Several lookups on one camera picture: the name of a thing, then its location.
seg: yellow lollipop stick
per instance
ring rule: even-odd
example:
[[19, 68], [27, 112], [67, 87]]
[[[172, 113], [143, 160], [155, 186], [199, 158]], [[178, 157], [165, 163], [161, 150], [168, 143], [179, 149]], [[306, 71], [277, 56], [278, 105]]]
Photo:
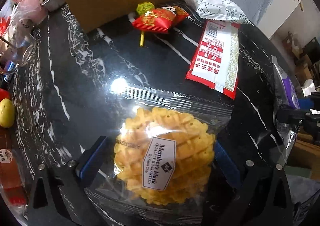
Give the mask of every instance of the yellow lollipop stick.
[[140, 47], [143, 47], [144, 44], [144, 31], [141, 31], [141, 36], [140, 36]]

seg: black diamond logo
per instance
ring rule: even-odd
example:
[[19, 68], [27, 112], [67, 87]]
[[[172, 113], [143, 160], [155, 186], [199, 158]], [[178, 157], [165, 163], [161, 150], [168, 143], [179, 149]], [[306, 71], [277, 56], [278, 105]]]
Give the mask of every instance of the black diamond logo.
[[169, 162], [164, 163], [161, 167], [164, 172], [169, 172], [172, 169], [172, 166], [169, 164]]

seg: waffle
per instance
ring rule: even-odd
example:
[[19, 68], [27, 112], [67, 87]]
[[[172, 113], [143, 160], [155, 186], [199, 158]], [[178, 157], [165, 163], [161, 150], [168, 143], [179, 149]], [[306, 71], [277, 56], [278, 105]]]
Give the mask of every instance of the waffle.
[[[127, 118], [116, 139], [114, 162], [135, 197], [149, 204], [184, 203], [195, 197], [207, 184], [214, 158], [214, 134], [206, 133], [208, 125], [189, 113], [154, 107], [138, 108], [134, 118]], [[142, 163], [152, 137], [176, 141], [176, 162], [164, 191], [142, 187]]]

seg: barcode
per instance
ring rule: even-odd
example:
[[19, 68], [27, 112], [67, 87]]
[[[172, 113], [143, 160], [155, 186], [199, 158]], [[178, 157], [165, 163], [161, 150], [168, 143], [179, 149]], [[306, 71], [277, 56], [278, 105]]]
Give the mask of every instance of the barcode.
[[218, 28], [213, 26], [213, 25], [208, 25], [208, 30], [207, 30], [207, 34], [212, 36], [212, 37], [217, 37], [217, 33], [218, 33]]

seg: waffle label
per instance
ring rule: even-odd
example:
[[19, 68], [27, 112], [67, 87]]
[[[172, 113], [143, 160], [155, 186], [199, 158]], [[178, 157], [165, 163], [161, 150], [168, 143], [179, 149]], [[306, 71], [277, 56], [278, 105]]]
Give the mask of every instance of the waffle label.
[[176, 163], [176, 141], [153, 137], [143, 160], [142, 186], [165, 190]]

